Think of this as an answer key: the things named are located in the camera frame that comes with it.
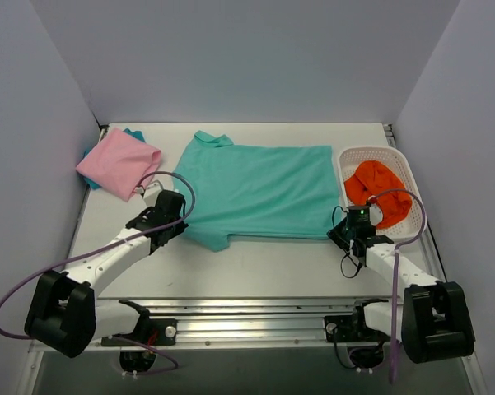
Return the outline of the teal t-shirt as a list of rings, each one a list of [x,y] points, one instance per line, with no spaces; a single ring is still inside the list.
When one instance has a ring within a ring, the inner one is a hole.
[[[232,236],[326,239],[339,202],[330,146],[246,146],[194,134],[174,182],[193,211],[185,237],[213,252]]]

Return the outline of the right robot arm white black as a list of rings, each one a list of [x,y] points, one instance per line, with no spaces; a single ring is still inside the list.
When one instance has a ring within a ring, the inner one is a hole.
[[[337,327],[352,342],[395,340],[416,364],[471,356],[475,336],[461,286],[426,273],[392,239],[377,234],[368,206],[350,206],[345,214],[329,239],[358,272],[369,269],[388,281],[393,295],[358,301]]]

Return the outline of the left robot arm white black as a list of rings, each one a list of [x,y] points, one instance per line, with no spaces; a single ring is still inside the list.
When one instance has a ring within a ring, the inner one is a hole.
[[[100,301],[100,293],[135,263],[152,255],[187,228],[185,197],[159,192],[99,253],[62,272],[38,279],[24,332],[63,355],[79,356],[93,340],[122,337],[140,345],[159,333],[150,311],[130,300]]]

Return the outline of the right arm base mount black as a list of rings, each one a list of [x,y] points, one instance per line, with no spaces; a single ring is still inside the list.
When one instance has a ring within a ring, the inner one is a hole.
[[[388,342],[383,332],[368,328],[351,315],[328,315],[323,317],[325,339],[330,343],[341,342]]]

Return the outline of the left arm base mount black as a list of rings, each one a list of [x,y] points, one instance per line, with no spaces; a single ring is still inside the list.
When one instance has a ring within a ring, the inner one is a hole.
[[[178,321],[174,318],[152,318],[130,334],[103,337],[102,346],[173,346],[176,344]]]

